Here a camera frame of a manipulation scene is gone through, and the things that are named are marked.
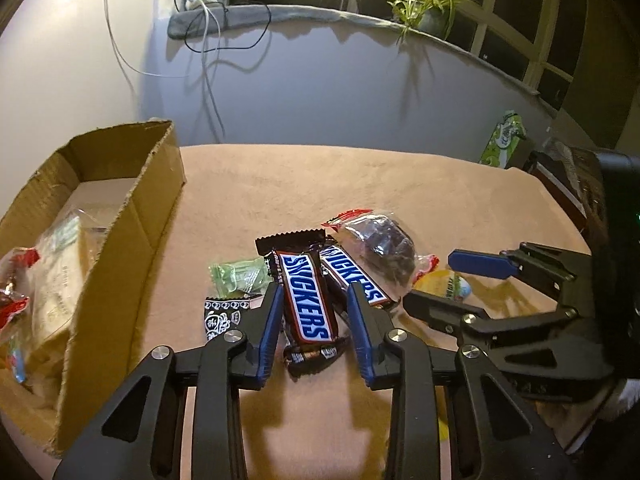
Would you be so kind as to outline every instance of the open cardboard box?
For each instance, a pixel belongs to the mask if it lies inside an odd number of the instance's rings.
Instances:
[[[49,454],[58,456],[71,446],[127,374],[148,269],[183,183],[170,121],[121,124],[75,137],[53,153],[0,221],[1,256],[33,246],[78,194],[98,188],[122,194],[65,328],[56,407],[41,407],[9,370],[0,369],[0,410]]]

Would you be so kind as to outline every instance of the table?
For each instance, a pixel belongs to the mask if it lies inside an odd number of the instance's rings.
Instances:
[[[497,252],[531,241],[588,253],[572,222],[534,177],[461,160],[327,146],[209,145],[182,149],[187,184],[166,229],[138,320],[135,364],[159,344],[175,351],[205,343],[207,266],[255,257],[254,240],[316,228],[341,211],[391,210],[418,248],[446,261],[454,248]],[[551,310],[517,281],[468,277],[492,317]],[[394,322],[429,344],[455,349],[398,307]],[[190,478],[188,399],[182,478]],[[282,364],[261,392],[242,392],[241,416],[251,478],[376,479],[384,467],[390,391],[372,392],[351,349],[327,370],[293,381]]]

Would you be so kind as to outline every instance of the snickers logo text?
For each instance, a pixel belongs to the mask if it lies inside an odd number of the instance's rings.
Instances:
[[[300,336],[308,343],[330,342],[327,307],[311,257],[278,252],[278,258]]]
[[[370,305],[389,301],[387,295],[367,276],[351,257],[338,246],[328,246],[320,251],[322,265],[336,277],[342,288],[347,289],[350,283],[360,282]]]

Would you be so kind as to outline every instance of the green snack package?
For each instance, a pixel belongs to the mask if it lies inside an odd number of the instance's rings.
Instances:
[[[244,298],[251,294],[264,294],[271,281],[264,258],[226,264],[211,264],[209,273],[219,298]]]
[[[480,164],[506,168],[517,145],[526,138],[527,133],[522,124],[522,117],[513,110],[509,110],[495,125],[494,132],[480,156]]]

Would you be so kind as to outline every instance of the black and white candy wrapper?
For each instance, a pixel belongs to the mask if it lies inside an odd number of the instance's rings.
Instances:
[[[232,330],[240,325],[242,311],[250,309],[249,300],[217,300],[207,298],[204,301],[204,331],[207,341]]]

